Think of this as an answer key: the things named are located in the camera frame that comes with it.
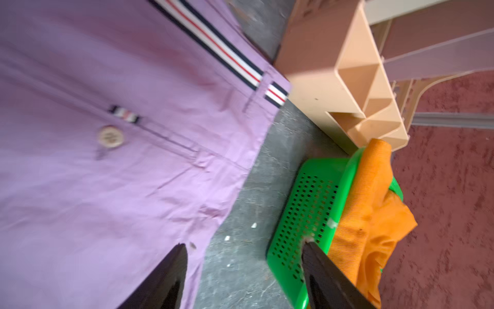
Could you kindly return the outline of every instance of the purple shorts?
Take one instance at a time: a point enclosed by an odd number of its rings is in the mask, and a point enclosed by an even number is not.
[[[288,82],[222,0],[5,0],[0,23],[0,307],[116,308],[184,243],[191,308]]]

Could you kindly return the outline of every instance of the orange towel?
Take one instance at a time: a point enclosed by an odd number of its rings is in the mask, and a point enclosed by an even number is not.
[[[377,308],[377,285],[396,243],[416,225],[413,214],[388,190],[391,146],[373,139],[362,158],[328,257]]]

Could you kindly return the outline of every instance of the maroon rug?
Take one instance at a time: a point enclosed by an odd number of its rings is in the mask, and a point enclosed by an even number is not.
[[[494,72],[436,85],[417,110],[493,113]],[[494,131],[410,135],[392,165],[418,227],[383,272],[382,308],[494,308]]]

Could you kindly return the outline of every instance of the grey floor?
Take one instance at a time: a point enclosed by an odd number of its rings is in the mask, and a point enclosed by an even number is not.
[[[273,58],[294,0],[231,0],[246,35]],[[266,250],[300,165],[346,157],[291,102],[280,109],[231,214],[207,249],[195,309],[290,308]]]

